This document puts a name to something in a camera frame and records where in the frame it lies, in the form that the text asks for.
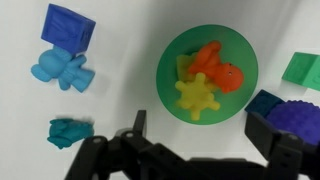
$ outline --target green cube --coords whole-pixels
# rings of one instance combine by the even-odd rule
[[[320,91],[320,56],[294,53],[282,79]]]

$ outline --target yellow spiky toy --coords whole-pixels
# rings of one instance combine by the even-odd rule
[[[214,100],[211,89],[206,85],[206,76],[197,73],[193,82],[184,83],[178,81],[176,88],[181,92],[181,97],[177,105],[183,109],[188,109],[192,120],[200,119],[200,112],[205,108],[219,110],[220,103]]]

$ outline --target purple ball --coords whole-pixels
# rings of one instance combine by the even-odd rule
[[[303,101],[288,101],[274,107],[267,120],[277,129],[301,137],[318,145],[320,141],[320,108]]]

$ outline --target teal toy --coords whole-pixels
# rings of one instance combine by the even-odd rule
[[[59,149],[70,147],[73,143],[94,134],[93,125],[88,122],[54,119],[50,121],[50,124],[47,140]]]
[[[84,55],[74,58],[68,51],[54,46],[40,55],[39,64],[32,66],[31,73],[43,82],[57,78],[62,90],[67,90],[72,85],[83,92],[95,75],[93,71],[81,68],[86,61]]]

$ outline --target orange octopus toy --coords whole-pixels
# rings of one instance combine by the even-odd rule
[[[221,63],[219,51],[221,44],[212,41],[198,52],[194,63],[189,67],[189,73],[204,73],[223,93],[237,90],[243,80],[242,71],[231,63]]]

